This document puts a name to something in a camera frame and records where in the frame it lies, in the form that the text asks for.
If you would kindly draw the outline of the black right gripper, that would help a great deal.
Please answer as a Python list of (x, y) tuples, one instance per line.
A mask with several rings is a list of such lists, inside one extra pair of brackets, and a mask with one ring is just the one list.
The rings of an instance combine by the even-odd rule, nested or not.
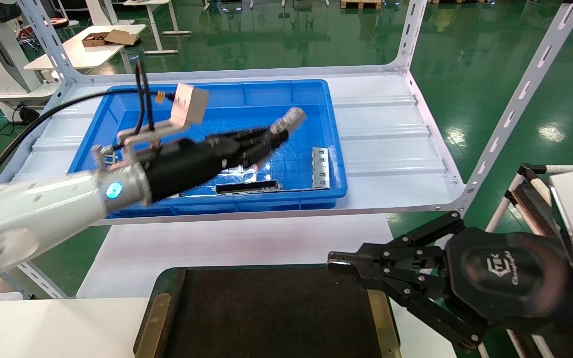
[[(450, 235), (445, 252), (436, 242)], [(495, 322), (550, 315), (562, 303), (573, 276), (564, 250), (551, 238), (465, 229), (454, 211), (388, 243), (362, 243), (354, 253), (331, 251), (327, 269), (343, 274), (357, 274), (358, 267), (443, 269), (446, 256), (455, 297)], [(487, 331), (479, 317), (446, 310), (433, 301), (447, 298), (445, 279), (412, 270), (369, 270), (361, 275), (361, 285), (384, 292), (464, 351), (475, 351)]]

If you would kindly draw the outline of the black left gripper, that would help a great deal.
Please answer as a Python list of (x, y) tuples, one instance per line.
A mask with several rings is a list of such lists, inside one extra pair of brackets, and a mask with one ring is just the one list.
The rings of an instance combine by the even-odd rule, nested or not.
[[(206, 140), (172, 141), (159, 149), (142, 151), (142, 168), (151, 202), (200, 186), (228, 169), (259, 165), (289, 140), (288, 133), (273, 133), (268, 127), (207, 135)], [(233, 154), (233, 140), (237, 149)]]

